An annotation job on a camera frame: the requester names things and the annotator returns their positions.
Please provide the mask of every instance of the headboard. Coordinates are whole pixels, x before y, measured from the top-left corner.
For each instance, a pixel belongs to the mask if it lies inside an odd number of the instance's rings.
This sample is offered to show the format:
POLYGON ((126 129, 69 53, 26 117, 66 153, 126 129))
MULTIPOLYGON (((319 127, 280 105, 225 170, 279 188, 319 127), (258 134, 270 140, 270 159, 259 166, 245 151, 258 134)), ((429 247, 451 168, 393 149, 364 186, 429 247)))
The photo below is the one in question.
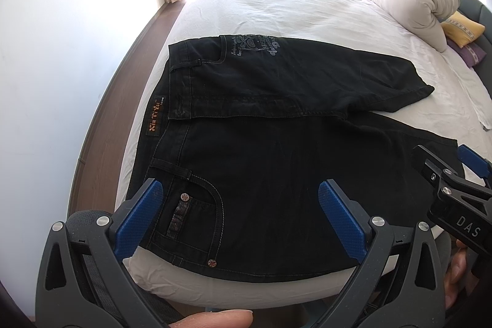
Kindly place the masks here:
POLYGON ((485 32, 475 40, 487 56, 474 67, 492 98, 492 12, 479 0, 460 0, 459 12, 470 20, 485 25, 485 32))

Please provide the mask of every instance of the purple cushion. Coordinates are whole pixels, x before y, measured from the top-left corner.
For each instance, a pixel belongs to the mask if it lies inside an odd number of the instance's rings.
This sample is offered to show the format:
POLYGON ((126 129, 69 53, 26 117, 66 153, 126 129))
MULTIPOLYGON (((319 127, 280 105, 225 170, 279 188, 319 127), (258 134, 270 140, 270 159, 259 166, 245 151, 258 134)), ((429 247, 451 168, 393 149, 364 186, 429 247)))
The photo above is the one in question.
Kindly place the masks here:
POLYGON ((485 56, 487 56, 485 51, 481 47, 479 47, 475 42, 470 42, 468 45, 465 45, 462 48, 460 48, 453 40, 446 38, 446 41, 448 45, 453 50, 455 50, 456 53, 459 54, 459 56, 461 56, 461 58, 469 68, 476 66, 484 59, 485 56))

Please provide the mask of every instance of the yellow cushion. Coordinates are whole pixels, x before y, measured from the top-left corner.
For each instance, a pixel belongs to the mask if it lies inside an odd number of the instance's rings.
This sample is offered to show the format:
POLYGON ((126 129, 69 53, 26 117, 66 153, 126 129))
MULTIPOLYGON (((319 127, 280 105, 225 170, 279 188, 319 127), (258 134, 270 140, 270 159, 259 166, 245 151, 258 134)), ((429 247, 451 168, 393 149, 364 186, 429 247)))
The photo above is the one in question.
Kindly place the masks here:
POLYGON ((452 39, 459 47, 468 45, 476 40, 485 31, 485 26, 470 20, 460 12, 454 14, 441 23, 446 37, 452 39))

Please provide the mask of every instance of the silver bolt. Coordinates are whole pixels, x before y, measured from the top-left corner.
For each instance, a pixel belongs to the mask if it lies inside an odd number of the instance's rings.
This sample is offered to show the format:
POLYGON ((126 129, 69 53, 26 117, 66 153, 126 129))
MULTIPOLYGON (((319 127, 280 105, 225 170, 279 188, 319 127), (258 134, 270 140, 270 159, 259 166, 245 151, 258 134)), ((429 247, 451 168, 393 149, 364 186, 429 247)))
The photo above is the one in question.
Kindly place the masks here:
POLYGON ((422 231, 428 231, 429 230, 429 224, 427 224, 425 221, 419 222, 419 228, 422 231))
POLYGON ((384 225, 384 218, 382 217, 373 217, 372 223, 377 227, 382 227, 384 225))
POLYGON ((51 229, 55 232, 58 232, 59 230, 61 230, 63 228, 63 223, 62 222, 57 222, 55 224, 52 225, 51 229))
POLYGON ((109 223, 109 217, 106 216, 101 216, 96 221, 96 224, 99 225, 100 227, 104 227, 108 223, 109 223))

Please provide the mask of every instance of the mattress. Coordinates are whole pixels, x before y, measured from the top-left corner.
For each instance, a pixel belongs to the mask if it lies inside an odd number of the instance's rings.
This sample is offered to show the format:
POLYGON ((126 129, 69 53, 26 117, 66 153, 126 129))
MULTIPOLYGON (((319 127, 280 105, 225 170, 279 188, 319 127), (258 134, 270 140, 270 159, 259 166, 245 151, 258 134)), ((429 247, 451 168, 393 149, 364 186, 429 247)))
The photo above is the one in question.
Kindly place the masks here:
MULTIPOLYGON (((447 48, 439 53, 370 0, 192 0, 176 20, 144 89, 125 149, 115 208, 126 196, 144 111, 168 59, 168 45, 221 34, 302 38, 408 59, 435 90, 396 113, 381 114, 455 138, 483 157, 492 157, 492 134, 482 128, 459 69, 453 68, 462 63, 456 52, 447 48)), ((481 85, 478 76, 475 84, 481 85)), ((483 101, 492 102, 490 98, 483 101)), ((465 170, 467 179, 481 183, 465 170)), ((437 236, 442 230, 435 227, 433 232, 437 236)), ((221 308, 277 307, 328 297, 340 291, 352 272, 282 283, 224 281, 173 266, 142 248, 125 265, 137 284, 152 293, 176 302, 221 308)), ((386 270, 394 265, 395 257, 390 257, 386 270)))

